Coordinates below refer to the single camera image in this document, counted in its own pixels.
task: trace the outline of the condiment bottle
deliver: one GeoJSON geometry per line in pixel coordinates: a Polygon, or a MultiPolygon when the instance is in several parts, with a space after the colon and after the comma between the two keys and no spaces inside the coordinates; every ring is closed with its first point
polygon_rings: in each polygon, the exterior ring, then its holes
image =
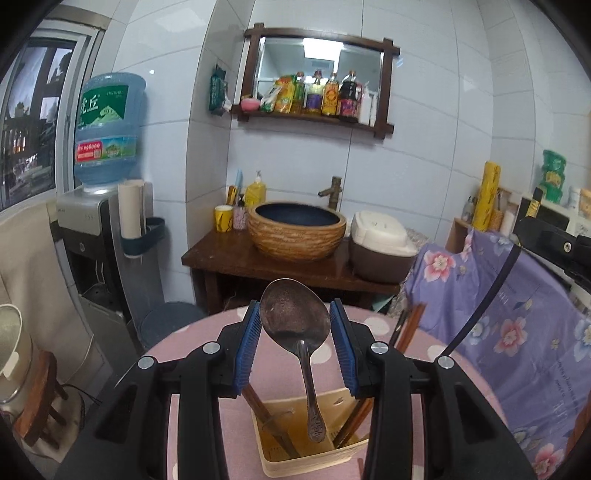
{"type": "Polygon", "coordinates": [[[346,122],[357,122],[357,105],[357,78],[355,71],[351,70],[340,86],[339,118],[346,122]]]}
{"type": "Polygon", "coordinates": [[[316,70],[314,72],[314,83],[308,88],[308,97],[306,98],[306,113],[313,113],[319,115],[322,109],[322,97],[324,89],[320,84],[322,79],[322,71],[316,70]]]}
{"type": "Polygon", "coordinates": [[[290,113],[302,113],[302,110],[304,109],[304,97],[306,96],[304,72],[298,72],[295,79],[294,99],[291,103],[290,113]]]}
{"type": "Polygon", "coordinates": [[[336,115],[336,108],[339,105],[339,82],[336,81],[336,72],[330,76],[324,86],[322,99],[322,115],[336,115]]]}

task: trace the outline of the wooden mirror frame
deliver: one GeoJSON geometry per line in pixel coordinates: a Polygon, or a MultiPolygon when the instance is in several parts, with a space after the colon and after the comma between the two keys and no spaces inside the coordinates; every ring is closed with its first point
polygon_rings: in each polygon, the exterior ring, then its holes
{"type": "Polygon", "coordinates": [[[305,30],[303,28],[265,28],[263,23],[255,23],[253,28],[244,32],[244,37],[249,38],[251,43],[246,55],[246,65],[244,68],[244,77],[242,79],[242,90],[240,98],[251,96],[254,91],[254,81],[256,67],[261,50],[260,43],[262,37],[269,38],[319,38],[321,40],[332,40],[342,42],[356,47],[367,48],[381,52],[381,73],[378,91],[378,110],[376,120],[372,127],[364,124],[352,124],[343,122],[339,118],[327,117],[323,115],[293,114],[293,113],[268,113],[268,112],[243,112],[240,104],[233,105],[232,113],[238,117],[239,122],[248,122],[251,116],[264,116],[273,118],[292,118],[311,122],[328,123],[343,125],[374,133],[375,138],[384,139],[386,135],[394,133],[394,126],[388,123],[388,105],[390,101],[390,85],[392,82],[392,64],[394,57],[400,55],[400,48],[393,45],[392,40],[385,38],[383,41],[370,40],[368,38],[357,37],[355,35],[343,35],[339,33],[324,32],[320,30],[305,30]]]}

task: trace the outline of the pink tablecloth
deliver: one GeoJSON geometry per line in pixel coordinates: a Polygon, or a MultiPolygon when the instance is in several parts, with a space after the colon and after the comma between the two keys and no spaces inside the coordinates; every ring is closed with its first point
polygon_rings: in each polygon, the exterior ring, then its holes
{"type": "MultiPolygon", "coordinates": [[[[388,341],[394,329],[392,319],[362,310],[356,307],[346,307],[350,320],[366,323],[378,340],[388,341]]],[[[229,310],[210,316],[203,320],[182,328],[149,351],[159,362],[182,358],[189,352],[204,344],[217,339],[225,325],[240,321],[246,313],[246,307],[229,310]]],[[[406,352],[407,356],[432,361],[443,350],[441,343],[425,332],[418,330],[406,352]]],[[[460,355],[452,355],[464,372],[472,379],[483,395],[503,417],[501,407],[486,381],[472,368],[467,360],[460,355]]],[[[336,358],[332,336],[329,335],[311,357],[312,373],[316,391],[321,393],[337,388],[343,388],[339,362],[336,358]]],[[[272,400],[304,396],[306,391],[301,377],[298,359],[281,349],[271,340],[263,330],[256,350],[256,356],[251,373],[251,384],[260,398],[272,400]]],[[[413,397],[413,464],[416,478],[423,478],[423,422],[420,398],[413,397]]],[[[178,399],[171,403],[170,426],[168,430],[168,479],[177,480],[177,416],[178,399]]],[[[256,446],[255,432],[252,424],[251,411],[242,397],[237,399],[220,399],[220,418],[222,422],[223,441],[231,480],[264,480],[268,477],[263,473],[261,461],[256,446]]],[[[369,428],[369,420],[361,427],[369,428]]],[[[312,480],[334,478],[338,480],[359,480],[357,458],[364,458],[365,451],[355,458],[341,465],[336,465],[316,472],[291,477],[293,480],[312,480]]]]}

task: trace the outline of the window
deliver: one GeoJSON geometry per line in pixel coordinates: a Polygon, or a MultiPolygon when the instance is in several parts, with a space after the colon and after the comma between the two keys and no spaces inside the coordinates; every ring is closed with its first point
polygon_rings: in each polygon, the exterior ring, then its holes
{"type": "Polygon", "coordinates": [[[96,32],[44,21],[2,82],[0,211],[73,188],[72,119],[96,32]]]}

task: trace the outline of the brass faucet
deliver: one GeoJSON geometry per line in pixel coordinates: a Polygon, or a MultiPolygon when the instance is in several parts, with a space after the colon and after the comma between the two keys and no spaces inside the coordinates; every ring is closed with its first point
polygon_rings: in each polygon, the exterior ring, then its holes
{"type": "Polygon", "coordinates": [[[330,195],[329,198],[329,208],[336,210],[339,204],[339,193],[343,191],[340,187],[341,177],[333,177],[332,185],[329,189],[322,190],[322,192],[318,192],[319,197],[326,197],[330,195]]]}

